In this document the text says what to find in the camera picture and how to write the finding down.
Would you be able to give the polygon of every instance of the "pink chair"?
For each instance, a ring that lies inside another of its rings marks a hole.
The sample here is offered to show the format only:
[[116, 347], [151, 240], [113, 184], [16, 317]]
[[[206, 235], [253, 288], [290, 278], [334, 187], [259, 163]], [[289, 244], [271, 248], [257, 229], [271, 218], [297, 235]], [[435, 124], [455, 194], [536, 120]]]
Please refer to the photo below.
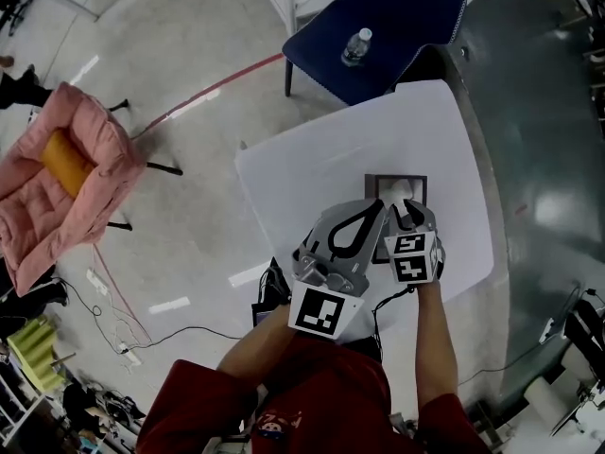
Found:
[[[72, 144], [95, 165], [75, 200], [40, 161], [57, 129], [67, 130]], [[176, 168], [149, 166], [182, 175]], [[0, 247], [19, 296], [62, 253], [100, 239], [145, 167], [126, 131], [96, 99], [66, 83], [53, 92], [0, 163]], [[132, 230], [128, 224], [113, 225]]]

